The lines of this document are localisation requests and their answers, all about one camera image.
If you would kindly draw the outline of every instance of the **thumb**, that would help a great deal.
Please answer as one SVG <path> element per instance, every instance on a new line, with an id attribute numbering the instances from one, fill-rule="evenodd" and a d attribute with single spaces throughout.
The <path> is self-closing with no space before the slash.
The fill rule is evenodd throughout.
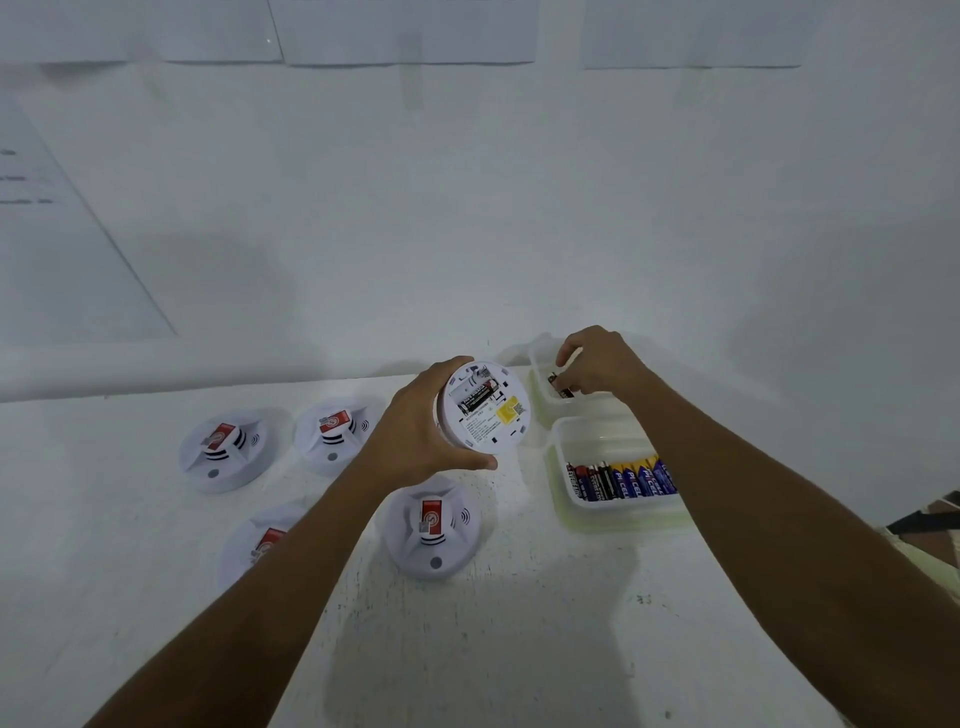
<path id="1" fill-rule="evenodd" d="M 449 447 L 446 469 L 453 471 L 495 471 L 498 463 L 492 455 L 466 448 Z"/>

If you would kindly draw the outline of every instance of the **red label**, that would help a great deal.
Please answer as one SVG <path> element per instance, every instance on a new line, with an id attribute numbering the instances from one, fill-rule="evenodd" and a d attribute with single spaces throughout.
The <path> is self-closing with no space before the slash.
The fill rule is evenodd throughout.
<path id="1" fill-rule="evenodd" d="M 235 425 L 220 423 L 217 425 L 217 428 L 210 433 L 210 436 L 204 440 L 203 444 L 206 445 L 207 449 L 218 449 L 224 440 L 227 439 L 228 435 L 235 429 Z"/>
<path id="2" fill-rule="evenodd" d="M 263 538 L 260 539 L 260 543 L 256 545 L 256 550 L 266 551 L 283 538 L 286 533 L 286 531 L 281 531 L 279 528 L 268 528 L 267 532 L 263 534 Z"/>
<path id="3" fill-rule="evenodd" d="M 429 533 L 439 536 L 444 532 L 440 523 L 440 515 L 444 510 L 442 500 L 425 500 L 420 504 L 420 533 Z"/>
<path id="4" fill-rule="evenodd" d="M 329 432 L 331 429 L 335 429 L 340 425 L 346 425 L 349 421 L 349 412 L 347 412 L 346 409 L 342 409 L 337 412 L 337 414 L 324 417 L 320 420 L 320 432 Z"/>

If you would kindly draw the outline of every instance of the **yellow sticker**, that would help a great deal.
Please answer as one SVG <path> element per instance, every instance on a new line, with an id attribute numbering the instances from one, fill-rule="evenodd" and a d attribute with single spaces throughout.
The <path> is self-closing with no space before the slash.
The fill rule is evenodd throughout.
<path id="1" fill-rule="evenodd" d="M 520 400 L 514 397 L 510 397 L 506 403 L 501 404 L 499 409 L 496 410 L 496 416 L 500 418 L 500 422 L 504 425 L 509 425 L 514 418 L 519 414 L 517 406 L 520 404 Z"/>

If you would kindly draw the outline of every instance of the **paper sheet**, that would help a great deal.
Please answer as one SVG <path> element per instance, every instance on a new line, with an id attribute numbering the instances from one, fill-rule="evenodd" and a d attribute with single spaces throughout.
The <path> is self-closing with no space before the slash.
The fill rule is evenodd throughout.
<path id="1" fill-rule="evenodd" d="M 30 121 L 0 93 L 0 344 L 171 335 Z"/>
<path id="2" fill-rule="evenodd" d="M 524 63 L 540 0 L 271 0 L 291 65 Z"/>
<path id="3" fill-rule="evenodd" d="M 587 0 L 584 68 L 797 66 L 829 0 Z"/>
<path id="4" fill-rule="evenodd" d="M 0 62 L 281 61 L 267 0 L 0 0 Z"/>

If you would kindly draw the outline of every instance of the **hand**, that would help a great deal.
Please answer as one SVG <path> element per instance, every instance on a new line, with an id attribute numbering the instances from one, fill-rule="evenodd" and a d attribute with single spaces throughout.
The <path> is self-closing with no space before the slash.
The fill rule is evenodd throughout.
<path id="1" fill-rule="evenodd" d="M 418 485 L 439 471 L 496 470 L 496 458 L 450 445 L 433 419 L 433 400 L 472 356 L 456 356 L 420 372 L 400 389 L 354 463 L 369 466 L 389 490 Z"/>
<path id="2" fill-rule="evenodd" d="M 581 348 L 583 351 L 569 368 L 553 380 L 555 389 L 571 389 L 585 395 L 613 392 L 622 400 L 646 372 L 643 362 L 623 337 L 603 327 L 589 327 L 567 336 L 557 352 L 557 366 L 562 367 Z"/>

